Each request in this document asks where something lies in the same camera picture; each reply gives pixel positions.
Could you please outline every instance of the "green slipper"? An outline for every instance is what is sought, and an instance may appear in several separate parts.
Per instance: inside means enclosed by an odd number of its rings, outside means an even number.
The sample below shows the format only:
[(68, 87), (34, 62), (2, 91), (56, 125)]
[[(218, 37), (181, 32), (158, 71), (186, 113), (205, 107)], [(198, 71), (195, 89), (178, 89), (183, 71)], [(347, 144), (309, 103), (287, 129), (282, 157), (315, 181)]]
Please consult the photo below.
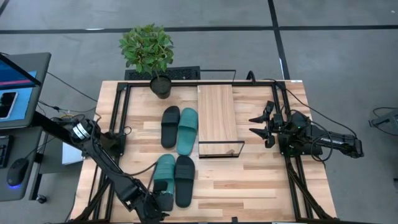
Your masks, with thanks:
[(164, 154), (157, 160), (154, 174), (154, 195), (162, 211), (173, 210), (175, 159)]
[(192, 152), (193, 144), (198, 132), (198, 113), (192, 108), (185, 108), (178, 124), (177, 152), (188, 156)]

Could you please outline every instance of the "light wooden board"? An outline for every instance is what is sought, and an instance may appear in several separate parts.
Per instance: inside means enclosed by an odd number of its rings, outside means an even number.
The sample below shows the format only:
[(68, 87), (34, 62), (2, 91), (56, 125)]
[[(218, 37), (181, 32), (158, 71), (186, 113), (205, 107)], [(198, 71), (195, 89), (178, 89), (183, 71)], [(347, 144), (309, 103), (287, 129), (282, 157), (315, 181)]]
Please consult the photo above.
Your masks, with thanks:
[[(231, 85), (198, 85), (199, 141), (237, 141)], [(200, 155), (239, 154), (240, 144), (199, 144)]]
[[(99, 125), (103, 131), (109, 127), (116, 86), (117, 82), (103, 82), (99, 94), (96, 112), (102, 116)], [(286, 82), (286, 86), (307, 103), (303, 83)], [(249, 131), (249, 128), (264, 127), (264, 124), (250, 123), (248, 119), (261, 115), (267, 100), (273, 101), (271, 88), (233, 87), (233, 98), (238, 138), (246, 142), (240, 157), (199, 159), (196, 143), (190, 156), (196, 166), (192, 204), (184, 209), (174, 205), (174, 210), (165, 222), (230, 222), (231, 217), (235, 216), (240, 222), (294, 220), (285, 162), (279, 154), (278, 142), (273, 148), (266, 149), (264, 141)], [(310, 115), (308, 108), (290, 94), (289, 101), (292, 109)], [(123, 98), (120, 104), (118, 121)], [(132, 89), (126, 120), (132, 133), (127, 136), (126, 152), (120, 162), (125, 172), (145, 169), (165, 153), (171, 153), (177, 158), (175, 149), (166, 150), (160, 145), (162, 113), (171, 105), (178, 105), (181, 110), (185, 107), (197, 110), (197, 88), (173, 87), (171, 96), (166, 100), (158, 99), (149, 88)], [(310, 156), (302, 156), (302, 160), (309, 191), (329, 215), (335, 216), (322, 163), (315, 162)], [(94, 171), (95, 163), (91, 159), (85, 160), (72, 218), (77, 217), (88, 203)], [(137, 177), (147, 185), (151, 172), (152, 170)], [(305, 216), (302, 196), (299, 190), (297, 192), (301, 214)], [(104, 199), (100, 217), (104, 215), (106, 197)], [(135, 211), (128, 212), (117, 197), (113, 204), (111, 222), (139, 221)]]

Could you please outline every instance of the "potted plant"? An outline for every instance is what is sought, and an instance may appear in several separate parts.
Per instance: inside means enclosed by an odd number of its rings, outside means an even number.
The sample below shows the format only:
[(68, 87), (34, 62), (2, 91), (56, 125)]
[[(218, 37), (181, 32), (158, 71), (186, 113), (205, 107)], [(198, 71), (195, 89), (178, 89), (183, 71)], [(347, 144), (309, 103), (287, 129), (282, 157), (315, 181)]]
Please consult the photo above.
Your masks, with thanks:
[(151, 90), (160, 99), (169, 97), (172, 82), (167, 76), (159, 75), (159, 72), (165, 72), (167, 64), (173, 63), (173, 42), (163, 27), (156, 27), (155, 24), (137, 26), (123, 34), (119, 42), (127, 60), (126, 67), (135, 65), (137, 72), (148, 73), (152, 77), (152, 72), (155, 73), (156, 76), (150, 81)]

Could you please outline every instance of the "keyboard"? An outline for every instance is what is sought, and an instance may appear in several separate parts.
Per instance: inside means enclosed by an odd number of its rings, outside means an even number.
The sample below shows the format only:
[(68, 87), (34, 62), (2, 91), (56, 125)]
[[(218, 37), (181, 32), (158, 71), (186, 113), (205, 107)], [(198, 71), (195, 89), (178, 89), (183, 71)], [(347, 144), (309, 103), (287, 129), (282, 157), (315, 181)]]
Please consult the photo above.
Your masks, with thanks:
[(6, 168), (11, 151), (12, 136), (0, 136), (0, 168)]
[[(175, 67), (168, 68), (166, 72), (159, 72), (159, 75), (166, 75), (171, 80), (200, 80), (200, 67)], [(148, 73), (138, 73), (135, 70), (126, 70), (125, 80), (151, 80), (155, 77)]]

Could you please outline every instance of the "slipper strap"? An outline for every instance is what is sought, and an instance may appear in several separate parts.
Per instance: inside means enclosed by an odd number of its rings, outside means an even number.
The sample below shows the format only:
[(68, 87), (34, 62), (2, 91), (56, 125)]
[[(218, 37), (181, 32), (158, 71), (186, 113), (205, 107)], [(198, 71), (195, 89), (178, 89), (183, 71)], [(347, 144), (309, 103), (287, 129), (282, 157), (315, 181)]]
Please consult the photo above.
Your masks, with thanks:
[(195, 178), (195, 170), (192, 168), (192, 166), (176, 164), (174, 178), (193, 180)]
[(174, 124), (177, 125), (180, 119), (178, 113), (165, 113), (162, 118), (162, 125), (164, 124)]
[(193, 128), (195, 130), (198, 129), (198, 121), (190, 118), (182, 118), (180, 120), (180, 124), (178, 124), (178, 127), (187, 127), (187, 128)]
[(158, 164), (154, 179), (174, 179), (174, 164)]

